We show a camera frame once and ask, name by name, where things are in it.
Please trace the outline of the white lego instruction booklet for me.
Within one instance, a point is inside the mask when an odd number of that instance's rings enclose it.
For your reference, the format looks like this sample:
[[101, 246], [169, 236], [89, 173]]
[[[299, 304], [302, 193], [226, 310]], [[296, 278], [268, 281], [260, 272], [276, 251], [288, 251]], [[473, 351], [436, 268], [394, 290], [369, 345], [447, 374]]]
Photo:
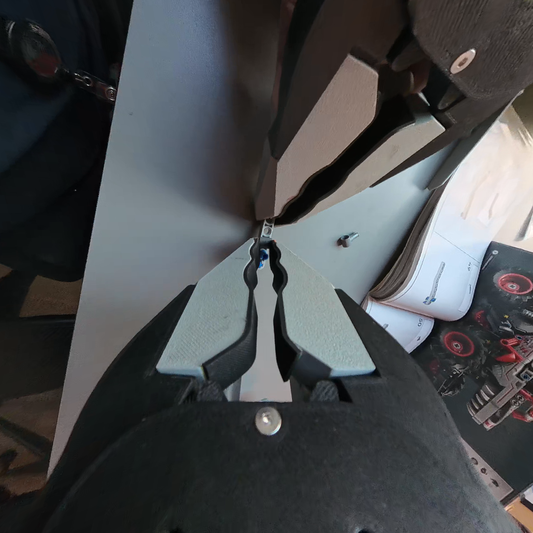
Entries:
[[466, 315], [491, 241], [532, 250], [532, 117], [518, 109], [511, 104], [472, 147], [452, 152], [405, 247], [363, 300], [408, 353], [436, 321]]

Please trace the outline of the person's dark blue clothing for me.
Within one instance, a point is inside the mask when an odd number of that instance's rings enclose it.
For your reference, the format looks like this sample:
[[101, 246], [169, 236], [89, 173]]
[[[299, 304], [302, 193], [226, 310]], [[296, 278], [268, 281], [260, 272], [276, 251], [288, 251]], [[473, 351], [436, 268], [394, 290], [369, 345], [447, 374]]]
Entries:
[[[1, 1], [40, 25], [63, 62], [117, 88], [133, 1]], [[51, 97], [1, 62], [1, 264], [83, 276], [115, 105], [69, 87]]]

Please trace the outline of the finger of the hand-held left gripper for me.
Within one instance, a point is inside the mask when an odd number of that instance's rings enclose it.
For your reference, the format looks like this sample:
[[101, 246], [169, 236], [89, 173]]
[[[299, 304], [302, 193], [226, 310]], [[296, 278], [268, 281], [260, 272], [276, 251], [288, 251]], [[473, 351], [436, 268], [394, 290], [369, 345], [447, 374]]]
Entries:
[[285, 208], [285, 224], [311, 217], [376, 184], [443, 132], [422, 96], [391, 98], [341, 156], [305, 183]]
[[348, 55], [281, 156], [265, 142], [256, 220], [281, 215], [306, 183], [331, 165], [374, 120], [378, 72]]

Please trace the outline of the black monster truck lego box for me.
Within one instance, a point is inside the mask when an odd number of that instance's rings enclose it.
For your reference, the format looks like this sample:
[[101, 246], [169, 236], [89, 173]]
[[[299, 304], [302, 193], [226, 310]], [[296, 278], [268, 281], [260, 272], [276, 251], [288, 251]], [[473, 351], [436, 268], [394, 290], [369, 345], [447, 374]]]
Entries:
[[412, 352], [504, 503], [532, 486], [532, 252], [490, 243], [470, 309]]

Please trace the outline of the black badge reel clip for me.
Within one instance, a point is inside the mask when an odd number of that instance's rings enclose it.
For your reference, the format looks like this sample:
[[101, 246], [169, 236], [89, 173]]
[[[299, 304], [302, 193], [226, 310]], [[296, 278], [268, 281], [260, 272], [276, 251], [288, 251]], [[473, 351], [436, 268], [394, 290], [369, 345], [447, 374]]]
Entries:
[[1, 17], [1, 62], [44, 96], [76, 87], [108, 104], [116, 103], [116, 86], [84, 70], [68, 68], [53, 39], [33, 21]]

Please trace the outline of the light grey lego beam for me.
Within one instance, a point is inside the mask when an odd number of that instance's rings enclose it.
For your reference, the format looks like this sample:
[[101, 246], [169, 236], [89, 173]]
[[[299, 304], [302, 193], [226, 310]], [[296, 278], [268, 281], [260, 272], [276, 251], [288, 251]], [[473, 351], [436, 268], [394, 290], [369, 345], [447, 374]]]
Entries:
[[262, 248], [265, 248], [269, 251], [269, 257], [270, 257], [270, 247], [272, 242], [272, 235], [274, 230], [275, 224], [273, 219], [265, 219], [262, 223], [261, 229], [259, 230], [258, 237], [256, 239], [256, 266], [258, 269], [258, 263], [259, 263], [259, 251]]

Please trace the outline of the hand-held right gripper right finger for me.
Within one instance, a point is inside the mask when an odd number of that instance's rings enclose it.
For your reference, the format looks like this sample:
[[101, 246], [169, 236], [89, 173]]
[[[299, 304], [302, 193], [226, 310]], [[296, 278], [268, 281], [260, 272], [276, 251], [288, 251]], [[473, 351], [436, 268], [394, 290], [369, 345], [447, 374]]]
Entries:
[[334, 286], [282, 244], [269, 245], [276, 363], [283, 381], [317, 383], [375, 372]]

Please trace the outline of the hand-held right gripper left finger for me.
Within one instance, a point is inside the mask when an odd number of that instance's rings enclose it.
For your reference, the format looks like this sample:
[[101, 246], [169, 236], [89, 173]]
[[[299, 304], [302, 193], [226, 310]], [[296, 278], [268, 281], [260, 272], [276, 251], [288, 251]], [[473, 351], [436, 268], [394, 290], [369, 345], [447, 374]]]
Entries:
[[216, 382], [240, 380], [257, 353], [258, 240], [251, 238], [203, 276], [157, 362], [165, 375]]

